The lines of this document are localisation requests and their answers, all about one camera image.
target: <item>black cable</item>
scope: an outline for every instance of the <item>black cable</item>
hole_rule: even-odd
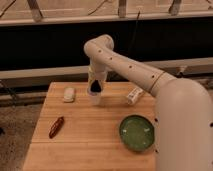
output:
[[[141,14],[141,12],[139,11],[138,15],[137,15],[136,22],[135,22],[135,29],[134,29],[134,32],[132,34],[132,39],[130,41],[130,44],[129,44],[129,47],[128,47],[128,51],[127,51],[127,56],[128,57],[131,56],[132,48],[135,45],[135,40],[136,40],[136,35],[137,35],[137,30],[138,30],[138,21],[139,21],[139,18],[140,18],[140,14]]]
[[[130,41],[129,47],[128,47],[128,51],[127,51],[127,57],[131,58],[131,52],[132,52],[132,48],[135,45],[135,40],[136,40],[136,35],[137,35],[137,30],[138,30],[138,22],[140,19],[140,14],[141,12],[138,12],[137,18],[136,18],[136,23],[135,23],[135,28],[132,34],[132,39]],[[116,78],[118,74],[115,72],[114,74],[112,74],[112,76],[110,77],[110,81],[112,81],[113,79]]]
[[[108,0],[104,0],[103,2],[101,2],[92,12],[90,12],[87,15],[92,15],[93,13],[95,13],[96,11],[98,11],[106,2],[108,2]]]

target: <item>wooden tabletop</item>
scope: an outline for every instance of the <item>wooden tabletop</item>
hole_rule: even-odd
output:
[[[66,87],[76,88],[74,103],[63,103]],[[101,104],[92,106],[87,83],[52,83],[45,99],[24,171],[154,171],[153,147],[144,153],[128,150],[119,137],[124,117],[140,114],[154,120],[154,99],[145,94],[137,104],[126,104],[134,88],[130,82],[106,83]],[[59,133],[49,139],[52,124],[64,116]]]

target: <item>speckled floor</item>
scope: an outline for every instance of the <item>speckled floor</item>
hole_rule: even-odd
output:
[[[0,108],[0,171],[21,171],[42,104]]]

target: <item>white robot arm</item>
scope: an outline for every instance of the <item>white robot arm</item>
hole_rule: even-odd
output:
[[[212,171],[213,103],[205,88],[119,55],[113,48],[108,35],[85,44],[92,81],[105,79],[109,67],[156,97],[156,171]]]

